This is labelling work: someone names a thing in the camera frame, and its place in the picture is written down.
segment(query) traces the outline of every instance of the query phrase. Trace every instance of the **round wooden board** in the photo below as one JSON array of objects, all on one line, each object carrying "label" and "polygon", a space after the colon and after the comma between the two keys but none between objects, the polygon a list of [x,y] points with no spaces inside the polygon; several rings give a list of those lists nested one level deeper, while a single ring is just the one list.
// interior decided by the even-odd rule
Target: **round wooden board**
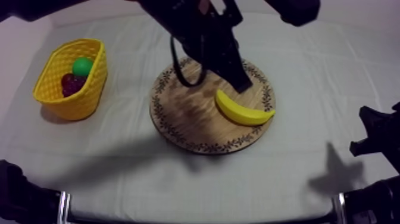
[{"label": "round wooden board", "polygon": [[[201,66],[195,60],[181,58],[180,67],[188,81],[197,80]],[[242,94],[211,71],[200,86],[184,87],[172,65],[167,67],[151,90],[150,116],[155,127],[169,141],[194,153],[225,154],[251,145],[272,119],[261,126],[237,125],[219,112],[214,99],[216,90],[221,89],[244,107],[265,111],[275,108],[274,92],[264,74],[246,60],[243,67],[253,86]]]}]

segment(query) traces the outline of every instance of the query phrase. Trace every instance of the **purple grapes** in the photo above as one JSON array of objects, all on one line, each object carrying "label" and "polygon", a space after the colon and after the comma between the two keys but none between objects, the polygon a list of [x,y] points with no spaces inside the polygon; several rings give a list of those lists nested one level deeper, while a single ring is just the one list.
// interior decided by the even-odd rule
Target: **purple grapes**
[{"label": "purple grapes", "polygon": [[78,92],[86,82],[86,76],[74,76],[71,73],[65,74],[61,79],[62,94],[69,97]]}]

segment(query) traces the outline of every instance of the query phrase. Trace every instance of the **yellow basket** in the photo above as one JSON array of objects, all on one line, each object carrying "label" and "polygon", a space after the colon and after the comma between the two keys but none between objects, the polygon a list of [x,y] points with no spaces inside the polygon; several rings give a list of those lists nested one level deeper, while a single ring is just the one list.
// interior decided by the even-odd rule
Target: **yellow basket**
[{"label": "yellow basket", "polygon": [[[93,60],[93,67],[81,90],[64,97],[61,78],[72,73],[74,61],[80,57]],[[106,78],[104,44],[96,39],[78,39],[63,44],[51,54],[36,83],[33,96],[57,116],[66,120],[80,120],[96,110]]]}]

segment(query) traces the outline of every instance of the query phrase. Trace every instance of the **white table surface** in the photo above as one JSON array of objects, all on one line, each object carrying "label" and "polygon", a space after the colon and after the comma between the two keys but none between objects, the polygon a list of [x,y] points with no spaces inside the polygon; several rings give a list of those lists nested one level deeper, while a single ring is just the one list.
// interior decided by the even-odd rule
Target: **white table surface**
[{"label": "white table surface", "polygon": [[[36,54],[0,128],[0,158],[73,195],[75,214],[125,221],[260,222],[327,213],[330,196],[396,175],[380,155],[354,158],[358,110],[400,101],[399,38],[337,24],[295,28],[244,14],[243,58],[272,83],[277,114],[254,145],[220,157],[166,143],[149,90],[171,63],[169,34],[149,16],[55,29]],[[104,41],[109,75],[95,114],[63,122],[32,97],[49,54],[77,38]]]}]

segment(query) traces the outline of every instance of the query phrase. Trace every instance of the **banana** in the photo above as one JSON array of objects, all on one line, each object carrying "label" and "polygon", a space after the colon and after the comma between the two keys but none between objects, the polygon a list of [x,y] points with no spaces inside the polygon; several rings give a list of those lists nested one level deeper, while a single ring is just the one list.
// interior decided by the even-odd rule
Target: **banana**
[{"label": "banana", "polygon": [[240,125],[261,125],[275,114],[275,110],[265,112],[243,107],[235,103],[220,89],[215,94],[215,101],[225,116]]}]

